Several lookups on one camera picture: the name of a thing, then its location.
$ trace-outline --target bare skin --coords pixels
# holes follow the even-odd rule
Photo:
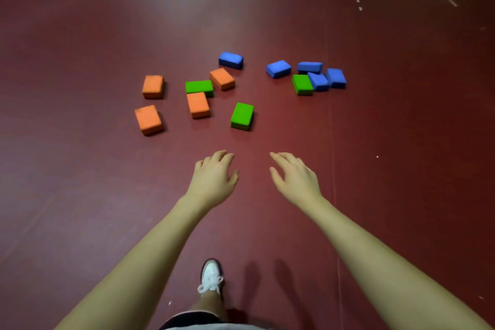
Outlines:
[[[351,221],[321,196],[316,174],[290,153],[270,153],[280,193],[325,233],[352,276],[392,329],[492,329],[463,302]],[[145,329],[189,235],[238,182],[234,155],[216,152],[195,165],[187,193],[124,259],[59,323],[57,330]],[[193,310],[227,315],[220,295],[203,294]]]

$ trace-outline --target yoga block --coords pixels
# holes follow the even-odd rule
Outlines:
[[[300,62],[298,64],[298,71],[300,72],[299,74],[306,74],[306,73],[321,73],[321,70],[323,69],[323,63],[316,63],[316,62]]]
[[[293,75],[292,84],[297,95],[313,95],[313,85],[308,75]]]
[[[285,60],[281,60],[267,65],[266,72],[273,78],[279,78],[290,74],[291,66]]]
[[[146,76],[143,84],[143,96],[146,99],[163,98],[163,76]]]
[[[220,90],[227,90],[236,86],[234,78],[223,68],[212,70],[210,72],[210,80],[213,81]]]
[[[232,54],[231,52],[222,52],[218,58],[218,63],[219,65],[240,70],[244,65],[244,58],[241,55]]]
[[[154,105],[134,110],[134,112],[138,119],[139,128],[145,136],[161,132],[165,129]]]
[[[345,89],[347,85],[347,81],[345,81],[345,77],[343,76],[342,70],[336,70],[332,68],[328,68],[325,73],[325,77],[330,83],[330,87],[335,89]]]
[[[208,106],[207,96],[204,93],[190,93],[187,95],[189,111],[193,119],[210,116],[210,106]]]
[[[317,75],[316,73],[309,72],[308,77],[314,91],[327,91],[330,89],[330,83],[325,75]]]
[[[230,126],[232,128],[249,130],[253,112],[254,106],[238,102],[230,119]]]
[[[186,93],[204,93],[208,98],[213,97],[213,84],[211,80],[188,81],[186,83]]]

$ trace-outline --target blue block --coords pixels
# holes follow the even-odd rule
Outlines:
[[[325,73],[325,77],[330,83],[330,87],[336,89],[345,89],[345,85],[347,84],[347,81],[345,81],[345,77],[343,76],[342,70],[334,70],[332,68],[329,68]]]
[[[222,52],[218,58],[218,63],[219,65],[240,70],[244,65],[244,58],[241,55],[232,54],[231,52]]]
[[[316,63],[316,62],[300,62],[298,64],[298,71],[299,72],[305,72],[309,73],[321,73],[321,70],[323,69],[323,63]]]
[[[330,89],[330,83],[324,75],[317,75],[316,73],[308,73],[309,81],[313,85],[314,91],[327,91]]]
[[[279,78],[287,76],[291,73],[291,66],[285,61],[281,60],[266,66],[266,72],[273,78]]]

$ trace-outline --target forearm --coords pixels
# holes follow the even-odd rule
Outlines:
[[[319,202],[301,208],[325,233],[390,328],[491,329],[463,302],[328,201]]]
[[[184,244],[204,216],[199,208],[180,199],[56,329],[146,328]]]

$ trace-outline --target orange block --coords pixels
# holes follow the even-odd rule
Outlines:
[[[143,85],[143,96],[146,99],[163,98],[163,76],[146,76]]]
[[[204,93],[190,93],[187,95],[189,111],[193,119],[210,116],[210,106],[208,106],[207,96]]]
[[[165,129],[154,105],[134,110],[134,112],[138,119],[139,128],[145,136],[161,132]]]
[[[234,78],[223,68],[212,70],[210,72],[210,80],[212,80],[220,90],[227,90],[236,86]]]

